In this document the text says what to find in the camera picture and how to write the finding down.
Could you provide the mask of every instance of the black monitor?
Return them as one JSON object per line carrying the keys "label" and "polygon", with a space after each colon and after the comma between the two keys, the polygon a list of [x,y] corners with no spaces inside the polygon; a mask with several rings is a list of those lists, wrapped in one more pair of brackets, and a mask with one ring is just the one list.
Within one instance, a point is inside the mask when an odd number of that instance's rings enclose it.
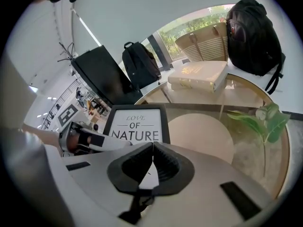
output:
{"label": "black monitor", "polygon": [[77,57],[71,63],[90,88],[110,107],[131,105],[143,95],[102,45]]}

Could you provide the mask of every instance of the sign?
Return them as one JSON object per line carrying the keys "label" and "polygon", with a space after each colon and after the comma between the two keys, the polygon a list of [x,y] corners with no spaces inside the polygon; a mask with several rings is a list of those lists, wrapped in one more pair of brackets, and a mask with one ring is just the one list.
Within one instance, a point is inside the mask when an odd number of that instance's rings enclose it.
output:
{"label": "sign", "polygon": [[58,116],[59,124],[62,128],[66,125],[69,120],[78,112],[78,109],[73,105],[69,105],[63,113]]}
{"label": "sign", "polygon": [[154,141],[170,143],[163,105],[114,106],[103,133],[133,144]]}

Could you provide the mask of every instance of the glass table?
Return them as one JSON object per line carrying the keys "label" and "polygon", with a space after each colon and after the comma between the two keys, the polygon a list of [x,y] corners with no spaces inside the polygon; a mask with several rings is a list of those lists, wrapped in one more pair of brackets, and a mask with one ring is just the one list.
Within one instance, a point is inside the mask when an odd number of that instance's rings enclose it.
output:
{"label": "glass table", "polygon": [[247,125],[228,117],[229,110],[255,115],[257,108],[272,100],[263,89],[228,74],[215,93],[192,88],[172,90],[165,82],[136,104],[165,104],[170,142],[229,162],[261,184],[273,198],[283,190],[289,165],[290,143],[284,127],[279,140],[265,147]]}

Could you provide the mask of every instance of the round mat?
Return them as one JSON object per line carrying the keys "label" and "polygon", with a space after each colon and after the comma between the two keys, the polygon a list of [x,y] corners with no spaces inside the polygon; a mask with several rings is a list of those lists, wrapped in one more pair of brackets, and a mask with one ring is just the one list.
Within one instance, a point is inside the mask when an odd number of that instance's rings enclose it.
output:
{"label": "round mat", "polygon": [[189,113],[169,122],[172,145],[218,157],[232,163],[234,147],[226,127],[217,119],[200,113]]}

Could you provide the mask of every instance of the wicker basket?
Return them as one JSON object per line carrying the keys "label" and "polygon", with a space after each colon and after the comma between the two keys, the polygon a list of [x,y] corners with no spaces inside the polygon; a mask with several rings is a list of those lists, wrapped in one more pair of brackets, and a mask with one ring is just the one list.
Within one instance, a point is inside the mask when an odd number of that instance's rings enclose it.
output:
{"label": "wicker basket", "polygon": [[175,43],[190,61],[227,61],[225,23],[212,24],[187,33]]}

